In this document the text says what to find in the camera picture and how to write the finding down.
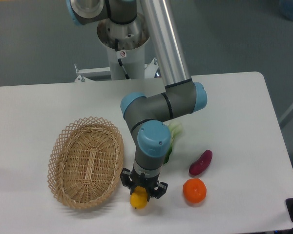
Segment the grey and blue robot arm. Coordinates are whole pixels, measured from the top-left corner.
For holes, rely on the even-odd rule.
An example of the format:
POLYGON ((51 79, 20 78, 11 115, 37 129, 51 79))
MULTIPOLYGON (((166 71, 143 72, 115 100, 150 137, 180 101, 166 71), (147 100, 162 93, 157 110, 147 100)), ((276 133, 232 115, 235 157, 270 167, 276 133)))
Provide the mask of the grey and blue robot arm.
POLYGON ((135 0, 69 0, 66 3, 76 24, 98 22, 101 42, 124 66, 121 52, 141 47, 152 39, 164 80, 163 93, 146 97, 142 93, 126 95, 120 108, 136 146, 132 170, 123 169, 122 184, 133 192, 146 190, 148 198, 160 198, 168 185, 158 177, 170 148, 171 133, 165 121, 194 113, 207 104, 202 84, 188 72, 170 1, 143 0, 142 14, 135 0))

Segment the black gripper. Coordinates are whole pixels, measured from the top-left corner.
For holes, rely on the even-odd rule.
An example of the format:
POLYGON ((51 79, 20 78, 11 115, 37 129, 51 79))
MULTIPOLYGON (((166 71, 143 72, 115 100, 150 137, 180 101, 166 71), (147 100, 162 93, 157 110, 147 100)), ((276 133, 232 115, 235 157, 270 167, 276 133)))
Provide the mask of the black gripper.
POLYGON ((123 168, 120 174, 120 180, 124 187, 130 190, 130 195, 133 194, 136 187, 145 188, 147 192, 147 202, 151 198, 159 199, 167 191, 168 184, 164 182, 158 182, 159 175, 154 177, 145 177, 142 174, 138 174, 135 170, 130 171, 127 168, 123 168))

